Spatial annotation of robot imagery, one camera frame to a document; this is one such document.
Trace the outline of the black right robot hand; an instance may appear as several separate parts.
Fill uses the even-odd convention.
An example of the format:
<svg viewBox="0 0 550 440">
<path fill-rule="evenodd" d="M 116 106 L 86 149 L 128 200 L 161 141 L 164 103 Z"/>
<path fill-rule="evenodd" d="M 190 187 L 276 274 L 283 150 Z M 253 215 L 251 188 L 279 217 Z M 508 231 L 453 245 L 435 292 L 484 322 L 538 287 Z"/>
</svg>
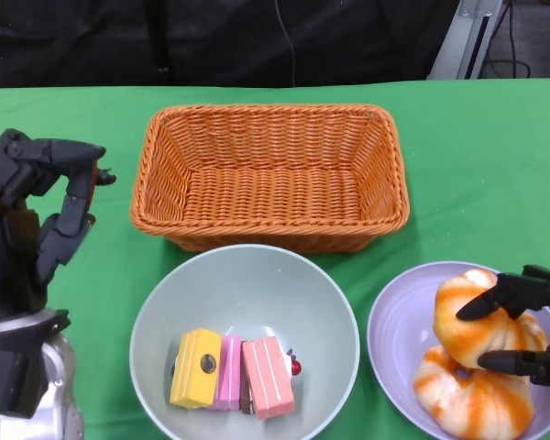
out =
<svg viewBox="0 0 550 440">
<path fill-rule="evenodd" d="M 503 309 L 512 319 L 527 310 L 550 309 L 550 269 L 526 265 L 521 274 L 499 273 L 494 287 L 468 302 L 457 313 L 462 321 L 476 321 Z M 550 387 L 550 346 L 543 351 L 494 350 L 478 357 L 486 370 L 528 377 L 535 385 Z"/>
</svg>

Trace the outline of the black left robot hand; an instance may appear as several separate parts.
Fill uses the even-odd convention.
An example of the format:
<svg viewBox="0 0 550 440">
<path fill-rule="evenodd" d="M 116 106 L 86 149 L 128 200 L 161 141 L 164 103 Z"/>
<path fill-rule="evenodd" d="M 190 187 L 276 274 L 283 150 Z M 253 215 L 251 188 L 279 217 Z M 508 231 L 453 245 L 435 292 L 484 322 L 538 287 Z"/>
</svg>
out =
<svg viewBox="0 0 550 440">
<path fill-rule="evenodd" d="M 0 136 L 0 321 L 45 307 L 56 269 L 94 225 L 95 188 L 116 180 L 98 166 L 104 154 L 91 143 L 32 139 L 15 129 Z M 41 220 L 27 198 L 45 195 L 61 177 L 68 180 L 62 208 Z"/>
</svg>

